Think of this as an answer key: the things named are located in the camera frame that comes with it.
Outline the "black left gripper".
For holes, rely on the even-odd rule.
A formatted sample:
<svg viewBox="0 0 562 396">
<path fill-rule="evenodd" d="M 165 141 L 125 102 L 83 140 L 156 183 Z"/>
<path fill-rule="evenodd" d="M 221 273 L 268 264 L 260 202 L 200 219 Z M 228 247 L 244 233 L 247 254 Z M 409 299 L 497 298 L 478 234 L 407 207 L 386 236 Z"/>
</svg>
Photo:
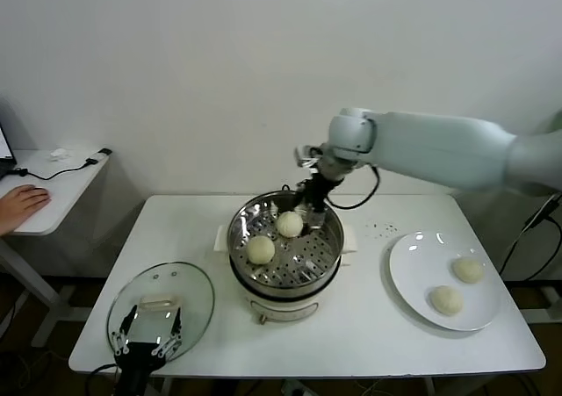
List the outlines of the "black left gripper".
<svg viewBox="0 0 562 396">
<path fill-rule="evenodd" d="M 156 341 L 130 342 L 128 332 L 137 318 L 137 306 L 132 306 L 117 331 L 111 332 L 111 344 L 116 365 L 121 370 L 115 386 L 116 396 L 141 396 L 148 387 L 150 375 L 166 364 L 165 356 L 174 356 L 183 343 L 181 309 L 158 313 Z"/>
</svg>

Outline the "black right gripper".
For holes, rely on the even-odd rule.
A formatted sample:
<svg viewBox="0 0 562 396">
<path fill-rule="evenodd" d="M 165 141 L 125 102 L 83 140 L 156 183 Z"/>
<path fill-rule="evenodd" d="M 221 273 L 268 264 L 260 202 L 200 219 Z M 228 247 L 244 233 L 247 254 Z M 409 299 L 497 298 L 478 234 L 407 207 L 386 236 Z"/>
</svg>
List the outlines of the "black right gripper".
<svg viewBox="0 0 562 396">
<path fill-rule="evenodd" d="M 327 212 L 325 200 L 336 186 L 336 181 L 322 174 L 312 174 L 304 184 L 297 184 L 292 210 L 298 215 L 306 215 L 309 229 L 320 230 L 323 227 Z"/>
</svg>

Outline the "person's right hand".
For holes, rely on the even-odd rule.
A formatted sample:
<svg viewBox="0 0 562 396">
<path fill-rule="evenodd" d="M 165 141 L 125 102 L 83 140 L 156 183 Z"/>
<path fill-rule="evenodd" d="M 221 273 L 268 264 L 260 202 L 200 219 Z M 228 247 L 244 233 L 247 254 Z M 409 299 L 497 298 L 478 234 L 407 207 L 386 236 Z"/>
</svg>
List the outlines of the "person's right hand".
<svg viewBox="0 0 562 396">
<path fill-rule="evenodd" d="M 14 232 L 50 200 L 49 191 L 32 184 L 21 185 L 6 193 L 0 199 L 1 235 Z"/>
</svg>

